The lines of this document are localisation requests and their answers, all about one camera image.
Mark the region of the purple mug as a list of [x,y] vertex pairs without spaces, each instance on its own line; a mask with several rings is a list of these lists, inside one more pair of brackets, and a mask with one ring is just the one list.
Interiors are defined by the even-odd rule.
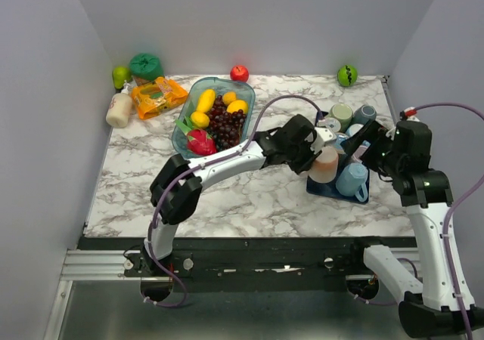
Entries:
[[362,155],[366,152],[368,146],[360,145],[351,156],[351,162],[362,163]]

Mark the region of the blue butterfly mug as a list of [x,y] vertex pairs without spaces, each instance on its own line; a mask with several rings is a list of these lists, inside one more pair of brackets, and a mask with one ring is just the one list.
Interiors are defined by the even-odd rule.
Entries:
[[348,138],[349,137],[344,133],[340,133],[340,132],[336,133],[336,140],[332,143],[332,147],[338,152],[339,155],[346,154],[341,143],[347,140]]

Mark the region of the pink mug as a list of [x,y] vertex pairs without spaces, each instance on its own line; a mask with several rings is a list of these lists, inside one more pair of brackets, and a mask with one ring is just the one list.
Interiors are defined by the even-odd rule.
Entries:
[[339,154],[333,147],[324,147],[321,154],[312,163],[309,178],[313,181],[326,184],[337,175]]

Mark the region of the light blue faceted mug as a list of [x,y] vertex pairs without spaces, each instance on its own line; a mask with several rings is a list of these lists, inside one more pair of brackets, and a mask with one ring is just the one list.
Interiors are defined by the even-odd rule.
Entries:
[[335,187],[342,196],[355,197],[365,202],[369,197],[367,188],[368,169],[360,162],[349,163],[341,171]]

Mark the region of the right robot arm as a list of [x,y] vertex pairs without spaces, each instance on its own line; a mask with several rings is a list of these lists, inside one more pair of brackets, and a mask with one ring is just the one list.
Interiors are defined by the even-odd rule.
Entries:
[[400,121],[393,130],[369,121],[341,146],[352,156],[370,145],[360,159],[364,166],[389,178],[414,231],[422,279],[418,280],[377,240],[362,240],[348,254],[349,267],[371,270],[398,305],[407,336],[431,338],[465,334],[483,327],[483,310],[467,286],[453,230],[451,185],[444,172],[431,169],[432,132],[416,121]]

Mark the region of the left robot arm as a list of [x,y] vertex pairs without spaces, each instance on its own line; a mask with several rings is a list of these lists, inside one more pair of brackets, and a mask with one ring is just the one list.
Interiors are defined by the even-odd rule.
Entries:
[[172,156],[150,186],[154,216],[144,240],[141,266],[152,276],[166,269],[178,225],[193,215],[201,193],[228,178],[272,165],[307,172],[321,153],[324,139],[304,116],[285,125],[257,131],[231,149],[197,159]]

